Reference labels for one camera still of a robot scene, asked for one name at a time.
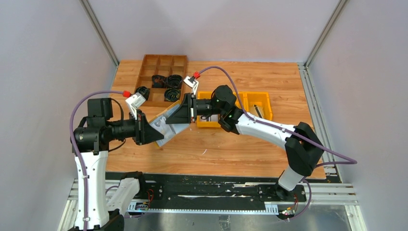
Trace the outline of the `yellow leather card holder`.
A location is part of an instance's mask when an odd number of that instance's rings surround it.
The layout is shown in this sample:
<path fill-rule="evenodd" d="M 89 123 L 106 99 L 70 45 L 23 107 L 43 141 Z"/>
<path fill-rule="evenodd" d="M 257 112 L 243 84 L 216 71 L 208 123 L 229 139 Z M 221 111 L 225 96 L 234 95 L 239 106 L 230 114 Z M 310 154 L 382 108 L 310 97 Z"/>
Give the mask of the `yellow leather card holder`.
<path fill-rule="evenodd" d="M 152 127 L 166 127 L 166 126 L 168 126 L 168 124 L 166 123 L 166 120 L 171 115 L 172 115 L 171 111 L 169 111 L 169 110 L 163 111 L 160 114 L 158 114 L 155 118 L 153 118 L 149 122 L 149 124 Z"/>

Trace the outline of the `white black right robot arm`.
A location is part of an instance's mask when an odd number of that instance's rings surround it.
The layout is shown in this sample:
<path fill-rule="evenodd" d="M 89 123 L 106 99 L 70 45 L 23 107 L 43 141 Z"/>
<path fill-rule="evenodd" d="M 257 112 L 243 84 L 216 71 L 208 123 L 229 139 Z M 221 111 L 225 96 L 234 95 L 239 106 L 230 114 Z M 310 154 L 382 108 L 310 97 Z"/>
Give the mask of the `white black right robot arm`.
<path fill-rule="evenodd" d="M 181 105 L 167 119 L 167 124 L 191 124 L 199 116 L 218 116 L 226 132 L 248 135 L 268 141 L 286 152 L 288 167 L 279 176 L 271 191 L 281 201 L 294 194 L 294 188 L 310 176 L 324 151 L 322 143 L 307 123 L 278 124 L 257 117 L 236 106 L 237 96 L 227 85 L 217 87 L 210 99 L 197 99 L 186 93 Z"/>

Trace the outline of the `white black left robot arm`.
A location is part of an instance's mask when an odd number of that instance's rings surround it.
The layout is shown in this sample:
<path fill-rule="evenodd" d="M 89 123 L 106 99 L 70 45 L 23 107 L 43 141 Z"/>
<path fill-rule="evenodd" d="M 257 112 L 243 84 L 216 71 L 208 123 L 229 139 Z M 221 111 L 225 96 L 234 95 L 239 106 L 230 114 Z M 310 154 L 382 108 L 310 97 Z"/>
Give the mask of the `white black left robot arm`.
<path fill-rule="evenodd" d="M 144 174 L 127 172 L 114 195 L 106 199 L 106 165 L 111 141 L 132 139 L 137 145 L 149 144 L 164 136 L 147 121 L 139 107 L 145 98 L 136 94 L 125 100 L 129 119 L 111 121 L 112 98 L 89 99 L 88 114 L 72 131 L 73 151 L 78 172 L 78 212 L 74 231 L 122 231 L 127 207 L 133 198 L 151 198 Z"/>

